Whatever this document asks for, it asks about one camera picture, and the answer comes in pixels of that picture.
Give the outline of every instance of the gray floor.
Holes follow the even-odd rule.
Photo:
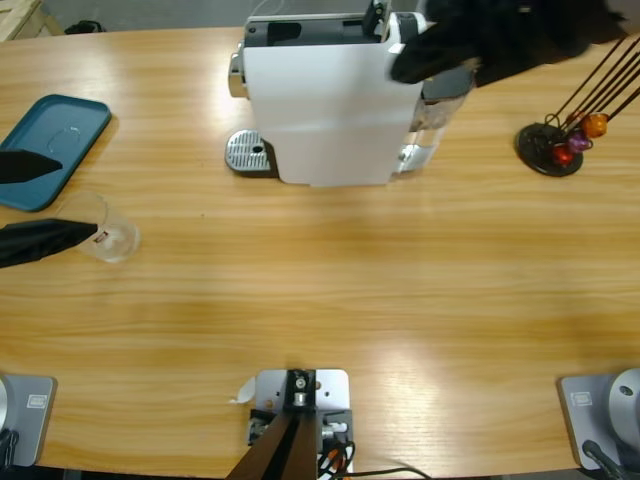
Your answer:
[[[370,0],[267,0],[258,14],[364,12]],[[417,0],[395,0],[412,10]],[[63,28],[95,20],[109,31],[243,25],[261,0],[44,0]]]

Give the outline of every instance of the teal plastic tray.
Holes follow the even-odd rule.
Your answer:
[[[0,204],[37,212],[48,207],[109,123],[104,103],[47,95],[22,117],[0,150],[28,150],[62,163],[62,169],[34,180],[0,185]]]

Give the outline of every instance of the wood grain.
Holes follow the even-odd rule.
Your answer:
[[[0,137],[43,95],[106,102],[60,200],[99,192],[142,232],[123,264],[70,251],[0,270],[0,369],[60,385],[42,463],[225,476],[246,451],[248,407],[228,401],[248,377],[337,367],[358,469],[573,467],[555,382],[640,362],[640,109],[572,178],[531,172],[511,143],[603,50],[474,92],[423,172],[311,189],[224,166],[252,126],[226,86],[241,35],[0,45]]]

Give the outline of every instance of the black stand base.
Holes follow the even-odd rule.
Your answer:
[[[562,130],[558,127],[534,123],[516,135],[515,149],[520,160],[536,172],[550,177],[566,177],[580,170],[584,156],[577,154],[568,165],[556,164],[552,149],[561,138]]]

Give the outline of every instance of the glass cup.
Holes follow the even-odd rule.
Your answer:
[[[435,154],[453,115],[473,88],[473,71],[460,66],[424,81],[397,173],[424,167]]]
[[[109,263],[129,258],[140,245],[140,231],[96,193],[71,195],[58,209],[61,220],[94,223],[98,231],[76,248]]]

